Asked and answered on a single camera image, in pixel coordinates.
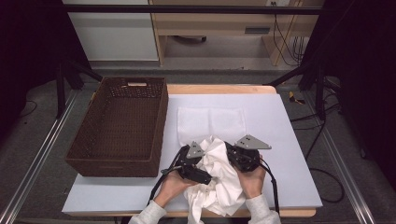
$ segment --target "white cabinet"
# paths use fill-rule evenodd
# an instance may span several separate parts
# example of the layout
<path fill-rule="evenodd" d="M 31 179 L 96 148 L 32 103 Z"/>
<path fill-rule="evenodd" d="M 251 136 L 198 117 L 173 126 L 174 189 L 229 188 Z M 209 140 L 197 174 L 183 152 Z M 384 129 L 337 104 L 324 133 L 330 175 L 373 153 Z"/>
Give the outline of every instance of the white cabinet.
<path fill-rule="evenodd" d="M 64 0 L 65 4 L 147 5 L 147 0 Z M 89 61 L 158 61 L 149 13 L 69 13 Z"/>

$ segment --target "wall outlet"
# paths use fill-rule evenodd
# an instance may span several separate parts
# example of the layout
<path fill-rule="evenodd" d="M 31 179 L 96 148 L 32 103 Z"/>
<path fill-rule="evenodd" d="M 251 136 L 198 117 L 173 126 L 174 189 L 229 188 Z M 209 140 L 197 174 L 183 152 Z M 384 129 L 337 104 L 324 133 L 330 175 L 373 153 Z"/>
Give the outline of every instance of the wall outlet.
<path fill-rule="evenodd" d="M 267 7 L 287 7 L 290 3 L 290 0 L 267 0 Z"/>

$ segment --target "white cloth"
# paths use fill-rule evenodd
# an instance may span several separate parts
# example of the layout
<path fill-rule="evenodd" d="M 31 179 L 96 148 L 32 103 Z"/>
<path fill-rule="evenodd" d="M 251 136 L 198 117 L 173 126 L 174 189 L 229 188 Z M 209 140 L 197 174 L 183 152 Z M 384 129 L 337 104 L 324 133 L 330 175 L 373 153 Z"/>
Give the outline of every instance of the white cloth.
<path fill-rule="evenodd" d="M 208 185 L 195 185 L 184 192 L 190 205 L 189 224 L 202 223 L 202 208 L 218 215 L 231 216 L 245 202 L 238 175 L 227 159 L 224 142 L 211 136 L 200 146 L 205 155 L 197 167 L 207 171 L 213 178 Z"/>
<path fill-rule="evenodd" d="M 211 135 L 233 144 L 246 134 L 242 108 L 178 108 L 177 137 L 182 147 Z"/>

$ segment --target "black curtain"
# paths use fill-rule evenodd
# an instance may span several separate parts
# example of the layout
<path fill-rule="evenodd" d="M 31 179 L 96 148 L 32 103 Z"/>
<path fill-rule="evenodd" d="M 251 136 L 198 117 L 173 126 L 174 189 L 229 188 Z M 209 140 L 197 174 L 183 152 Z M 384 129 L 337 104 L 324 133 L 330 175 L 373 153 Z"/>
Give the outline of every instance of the black curtain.
<path fill-rule="evenodd" d="M 23 110 L 26 93 L 55 79 L 61 62 L 91 69 L 68 14 L 44 10 L 46 4 L 63 2 L 0 0 L 0 137 Z M 66 66 L 64 71 L 72 87 L 80 88 L 78 70 Z"/>
<path fill-rule="evenodd" d="M 340 79 L 339 99 L 362 152 L 378 163 L 396 189 L 396 4 L 327 0 L 326 6 L 348 11 L 319 16 L 303 64 L 316 62 L 325 76 Z M 304 73 L 302 89 L 309 89 L 317 72 Z"/>

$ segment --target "brown woven basket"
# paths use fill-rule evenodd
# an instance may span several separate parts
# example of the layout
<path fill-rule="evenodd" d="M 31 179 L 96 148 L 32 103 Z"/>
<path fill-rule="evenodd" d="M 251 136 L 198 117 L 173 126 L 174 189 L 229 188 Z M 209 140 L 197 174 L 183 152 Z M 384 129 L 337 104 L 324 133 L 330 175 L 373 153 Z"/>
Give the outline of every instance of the brown woven basket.
<path fill-rule="evenodd" d="M 84 176 L 157 176 L 167 106 L 165 78 L 104 78 L 66 162 Z"/>

